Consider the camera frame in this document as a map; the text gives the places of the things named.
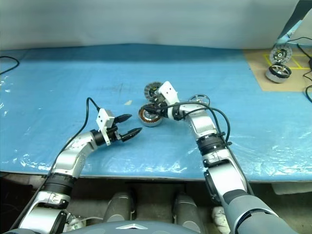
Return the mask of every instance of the blue plastic sheet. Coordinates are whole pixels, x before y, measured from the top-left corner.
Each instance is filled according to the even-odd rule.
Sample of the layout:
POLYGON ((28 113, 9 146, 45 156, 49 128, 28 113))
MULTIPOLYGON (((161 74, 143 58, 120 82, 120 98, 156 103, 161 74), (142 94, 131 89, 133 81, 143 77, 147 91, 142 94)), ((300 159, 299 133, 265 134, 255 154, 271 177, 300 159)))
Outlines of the blue plastic sheet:
MULTIPOLYGON (((46 174, 83 124, 87 97, 116 116, 133 115, 121 133, 142 127, 145 85, 169 80, 180 100, 204 93, 226 113, 231 148, 249 180, 312 180, 312 105, 302 93, 261 91, 242 51, 134 44, 2 54, 21 64, 1 77, 1 171, 46 174)), ((1 70, 13 64, 1 63, 1 70)), ((95 119, 90 106, 86 131, 95 119)), ((166 119, 92 153, 82 175, 202 180, 203 171, 187 124, 166 119)))

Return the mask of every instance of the white backdrop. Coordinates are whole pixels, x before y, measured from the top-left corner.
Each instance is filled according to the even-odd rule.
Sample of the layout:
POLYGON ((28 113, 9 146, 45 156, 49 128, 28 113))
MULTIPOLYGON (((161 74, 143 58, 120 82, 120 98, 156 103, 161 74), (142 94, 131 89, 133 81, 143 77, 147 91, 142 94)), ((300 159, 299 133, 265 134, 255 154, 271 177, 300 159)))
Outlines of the white backdrop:
POLYGON ((0 48, 270 48, 298 0, 0 0, 0 48))

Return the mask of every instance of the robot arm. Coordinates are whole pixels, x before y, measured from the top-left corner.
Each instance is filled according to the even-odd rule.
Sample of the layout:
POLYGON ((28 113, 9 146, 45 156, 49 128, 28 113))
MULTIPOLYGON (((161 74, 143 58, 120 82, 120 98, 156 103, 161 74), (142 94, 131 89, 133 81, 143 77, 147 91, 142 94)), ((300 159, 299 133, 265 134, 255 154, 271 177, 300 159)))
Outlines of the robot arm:
POLYGON ((213 201, 224 207, 232 234, 296 233, 262 200, 248 193, 248 182, 229 143, 205 111, 212 110, 214 115, 213 108, 201 102, 179 102, 168 81, 154 88, 149 101, 152 103, 143 109, 151 115, 184 119, 191 126, 207 169, 204 173, 207 188, 213 201))
POLYGON ((79 134, 59 154, 50 175, 37 193, 23 220, 20 229, 32 230, 40 234, 63 232, 67 218, 64 210, 69 201, 75 181, 79 178, 87 156, 100 145, 111 145, 114 141, 126 141, 138 134, 141 128, 128 133, 118 133, 117 123, 124 122, 131 115, 114 117, 109 110, 98 108, 99 130, 79 134))

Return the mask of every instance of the floor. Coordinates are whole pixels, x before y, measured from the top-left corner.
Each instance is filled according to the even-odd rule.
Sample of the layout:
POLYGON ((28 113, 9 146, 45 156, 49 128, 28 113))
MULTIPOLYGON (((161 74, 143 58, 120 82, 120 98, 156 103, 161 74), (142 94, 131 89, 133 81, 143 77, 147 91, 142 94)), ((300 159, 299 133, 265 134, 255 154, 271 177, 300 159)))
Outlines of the floor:
MULTIPOLYGON (((38 187, 40 176, 1 174, 1 179, 38 187)), ((276 195, 272 185, 252 184, 254 193, 267 203, 299 234, 312 233, 312 193, 276 195)), ((104 217, 110 198, 116 192, 132 189, 136 194, 136 220, 172 222, 172 201, 177 192, 190 195, 199 208, 207 234, 219 234, 211 218, 215 206, 203 182, 80 178, 73 189, 67 210, 81 217, 104 217)), ((89 220, 88 225, 100 222, 89 220)))

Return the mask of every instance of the blue tablecloth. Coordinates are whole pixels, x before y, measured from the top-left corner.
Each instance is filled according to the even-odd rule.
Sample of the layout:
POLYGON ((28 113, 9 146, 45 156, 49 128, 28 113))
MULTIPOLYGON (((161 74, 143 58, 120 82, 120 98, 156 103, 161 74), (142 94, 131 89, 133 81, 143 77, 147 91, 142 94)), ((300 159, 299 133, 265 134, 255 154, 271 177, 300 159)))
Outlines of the blue tablecloth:
MULTIPOLYGON (((1 77, 1 171, 46 174, 83 124, 87 97, 116 116, 133 115, 121 132, 141 127, 144 86, 169 80, 180 100, 204 93, 226 113, 232 150, 249 180, 312 180, 312 105, 299 92, 263 92, 240 50, 132 44, 2 55, 20 59, 20 66, 1 77)), ((2 71, 13 64, 1 63, 2 71)), ((97 127, 95 119, 91 107, 86 131, 97 127)), ((166 119, 100 148, 82 175, 198 180, 203 170, 187 124, 166 119)))

